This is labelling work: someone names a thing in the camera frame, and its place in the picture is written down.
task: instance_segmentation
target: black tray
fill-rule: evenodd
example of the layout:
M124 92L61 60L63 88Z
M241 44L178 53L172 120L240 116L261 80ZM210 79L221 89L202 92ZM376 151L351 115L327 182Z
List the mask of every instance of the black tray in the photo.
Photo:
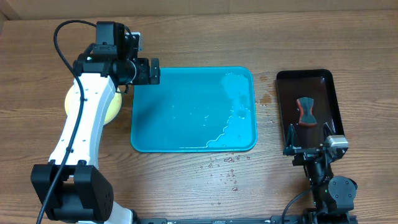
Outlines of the black tray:
M325 140L324 124L327 123L335 134L344 135L338 109L335 85L331 72L321 70L281 71L276 76L282 132L286 142L287 131L293 124L297 133L295 146L303 149L319 147ZM314 99L312 113L317 120L314 127L299 125L300 111L296 100L301 97Z

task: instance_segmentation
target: blue tray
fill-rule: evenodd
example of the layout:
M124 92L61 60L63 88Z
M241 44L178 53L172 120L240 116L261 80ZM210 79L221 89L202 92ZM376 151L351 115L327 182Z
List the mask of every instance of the blue tray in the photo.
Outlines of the blue tray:
M140 152L247 151L257 142L251 72L161 68L160 85L134 87L131 144Z

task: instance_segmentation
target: yellow bowl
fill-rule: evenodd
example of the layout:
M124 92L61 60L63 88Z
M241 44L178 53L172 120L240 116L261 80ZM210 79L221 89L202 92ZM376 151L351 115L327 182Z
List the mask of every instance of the yellow bowl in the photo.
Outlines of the yellow bowl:
M69 102L72 98L72 93L73 93L73 86L70 87L67 96L65 97L65 112L67 112L67 115L69 115ZM121 107L122 107L122 95L120 93L115 93L111 101L111 104L109 105L108 111L106 112L104 125L111 122L113 118L115 118L116 115L118 115Z

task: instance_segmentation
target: red and gray object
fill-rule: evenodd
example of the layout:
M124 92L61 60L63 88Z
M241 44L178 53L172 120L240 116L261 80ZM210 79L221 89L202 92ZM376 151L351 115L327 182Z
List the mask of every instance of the red and gray object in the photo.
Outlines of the red and gray object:
M314 127L317 125L317 120L312 115L313 98L303 97L297 99L297 106L300 110L300 119L298 124L307 127Z

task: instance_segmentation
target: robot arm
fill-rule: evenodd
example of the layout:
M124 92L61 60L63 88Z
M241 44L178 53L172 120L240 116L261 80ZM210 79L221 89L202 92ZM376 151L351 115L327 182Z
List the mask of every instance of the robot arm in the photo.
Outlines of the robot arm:
M48 164L36 164L31 182L50 220L66 223L131 224L136 215L113 200L113 188L98 171L98 146L109 104L118 85L159 84L159 60L138 58L140 33L123 24L98 22L96 44L91 44L73 63L83 86L84 104L80 125L65 166L61 166L80 109L81 93L74 81L70 112L61 138ZM66 182L73 178L73 183ZM48 194L50 186L55 188Z

